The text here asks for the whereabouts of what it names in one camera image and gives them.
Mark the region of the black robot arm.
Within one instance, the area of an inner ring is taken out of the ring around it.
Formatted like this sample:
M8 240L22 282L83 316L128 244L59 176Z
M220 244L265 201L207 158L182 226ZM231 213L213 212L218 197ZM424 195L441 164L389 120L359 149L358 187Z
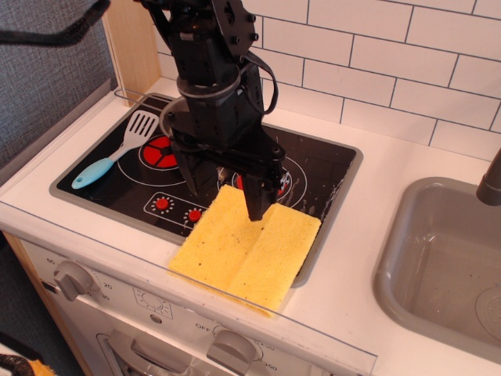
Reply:
M241 1L144 1L170 49L180 97L161 112L178 168L196 196L215 183L215 169L240 174L250 220L276 203L285 150L263 129L276 107L263 101L261 71L272 69L250 48L256 17Z

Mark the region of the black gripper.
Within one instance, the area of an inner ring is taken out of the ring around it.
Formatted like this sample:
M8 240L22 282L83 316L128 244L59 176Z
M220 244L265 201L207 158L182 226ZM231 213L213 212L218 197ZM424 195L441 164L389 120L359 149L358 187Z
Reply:
M205 193L217 166L233 170L243 176L250 221L262 220L282 188L285 150L265 131L262 116L244 94L216 102L185 99L189 127L168 138L189 190L195 196Z

